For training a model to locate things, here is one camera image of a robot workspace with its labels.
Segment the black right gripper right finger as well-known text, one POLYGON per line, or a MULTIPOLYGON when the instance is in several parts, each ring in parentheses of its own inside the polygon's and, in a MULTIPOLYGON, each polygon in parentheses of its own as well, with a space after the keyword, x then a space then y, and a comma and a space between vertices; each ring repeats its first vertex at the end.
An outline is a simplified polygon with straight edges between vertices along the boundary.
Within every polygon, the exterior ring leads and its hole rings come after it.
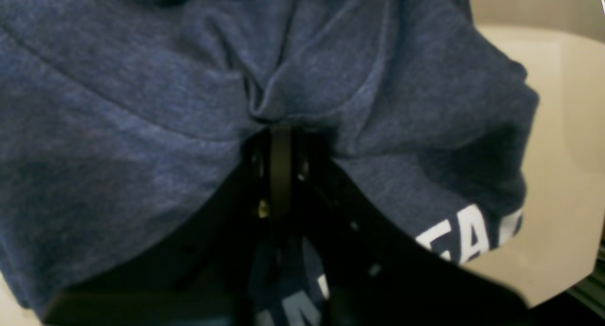
POLYGON ((532 326, 512 289, 419 246, 329 157, 318 134, 292 130, 298 231, 319 253, 331 297, 322 326, 532 326))

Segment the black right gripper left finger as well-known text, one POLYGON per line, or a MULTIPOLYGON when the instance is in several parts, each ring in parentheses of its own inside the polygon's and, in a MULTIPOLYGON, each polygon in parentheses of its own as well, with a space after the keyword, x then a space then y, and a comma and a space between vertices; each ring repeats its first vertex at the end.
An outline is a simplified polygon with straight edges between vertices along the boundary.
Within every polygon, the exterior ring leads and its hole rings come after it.
POLYGON ((292 206, 293 128, 265 130, 182 226, 134 259, 52 298, 47 326, 253 326, 255 251, 292 206))

